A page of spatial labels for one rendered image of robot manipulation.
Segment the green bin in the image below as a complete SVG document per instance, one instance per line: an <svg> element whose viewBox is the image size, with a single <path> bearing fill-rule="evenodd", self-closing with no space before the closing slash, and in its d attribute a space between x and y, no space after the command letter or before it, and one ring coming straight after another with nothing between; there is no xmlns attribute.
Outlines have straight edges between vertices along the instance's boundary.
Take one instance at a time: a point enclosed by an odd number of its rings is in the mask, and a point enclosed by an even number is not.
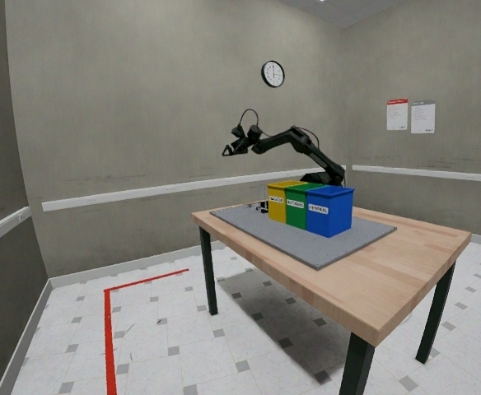
<svg viewBox="0 0 481 395"><path fill-rule="evenodd" d="M324 184L298 184L286 189L286 224L306 230L306 191ZM303 190L302 190L303 189Z"/></svg>

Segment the yellow open bin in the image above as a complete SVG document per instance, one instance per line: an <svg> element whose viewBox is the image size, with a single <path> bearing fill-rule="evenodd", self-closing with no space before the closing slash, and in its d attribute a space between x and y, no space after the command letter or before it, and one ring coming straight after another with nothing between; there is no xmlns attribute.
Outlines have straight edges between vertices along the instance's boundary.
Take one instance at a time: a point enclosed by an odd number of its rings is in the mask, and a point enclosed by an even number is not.
<svg viewBox="0 0 481 395"><path fill-rule="evenodd" d="M285 187L294 186L295 184L304 184L299 181L286 181L268 185L269 196L269 219L286 223L286 198ZM277 186L276 186L277 185Z"/></svg>

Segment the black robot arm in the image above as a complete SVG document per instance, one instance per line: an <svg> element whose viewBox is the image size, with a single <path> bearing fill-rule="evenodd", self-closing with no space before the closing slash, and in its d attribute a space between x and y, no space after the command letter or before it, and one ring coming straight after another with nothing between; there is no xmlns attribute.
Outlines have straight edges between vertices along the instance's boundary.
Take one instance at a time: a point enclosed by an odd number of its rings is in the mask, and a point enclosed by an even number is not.
<svg viewBox="0 0 481 395"><path fill-rule="evenodd" d="M299 131L299 132L298 132ZM309 156L313 161L315 161L319 166L321 166L326 173L319 173L318 176L320 181L324 185L331 185L331 186L340 186L341 182L343 181L345 169L340 165L338 167L330 159L324 156L315 144L312 142L310 137L304 133L300 128L295 128L281 134L278 134L275 137L259 139L260 134L262 134L262 130L257 125L251 125L249 131L247 132L247 137L245 136L244 130L242 126L235 127L232 129L231 133L239 138L234 142L245 141L245 144L248 143L252 146L251 150L255 154L264 154L266 151L276 147L281 146L282 144L291 143L294 150L298 153L304 153L306 156ZM294 135L294 133L296 135ZM286 135L287 134L287 135ZM302 135L303 136L302 136ZM299 136L299 137L298 137ZM242 140L243 139L243 140ZM289 140L290 141L289 141ZM256 141L257 144L256 144ZM256 144L256 145L255 145Z"/></svg>

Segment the blue bin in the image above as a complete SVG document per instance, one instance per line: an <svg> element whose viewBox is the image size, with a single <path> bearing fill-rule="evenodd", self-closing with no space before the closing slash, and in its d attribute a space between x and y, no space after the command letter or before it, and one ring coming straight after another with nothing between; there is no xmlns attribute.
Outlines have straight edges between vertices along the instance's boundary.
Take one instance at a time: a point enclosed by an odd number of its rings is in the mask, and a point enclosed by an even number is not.
<svg viewBox="0 0 481 395"><path fill-rule="evenodd" d="M353 190L331 185L307 190L306 231L330 238L351 229Z"/></svg>

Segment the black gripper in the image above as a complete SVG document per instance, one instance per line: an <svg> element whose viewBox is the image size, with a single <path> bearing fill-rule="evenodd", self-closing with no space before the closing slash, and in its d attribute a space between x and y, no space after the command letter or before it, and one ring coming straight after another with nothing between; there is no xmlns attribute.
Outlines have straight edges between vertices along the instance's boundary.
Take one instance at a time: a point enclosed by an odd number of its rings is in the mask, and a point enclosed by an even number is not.
<svg viewBox="0 0 481 395"><path fill-rule="evenodd" d="M246 145L245 141L239 141L239 142L231 143L231 146L233 146L234 150L232 151L231 147L228 144L228 145L226 145L226 147L225 147L225 149L222 153L222 156L233 156L233 155L247 154L248 153L248 147L250 147L250 144L248 143ZM224 155L226 150L229 151L229 154Z"/></svg>

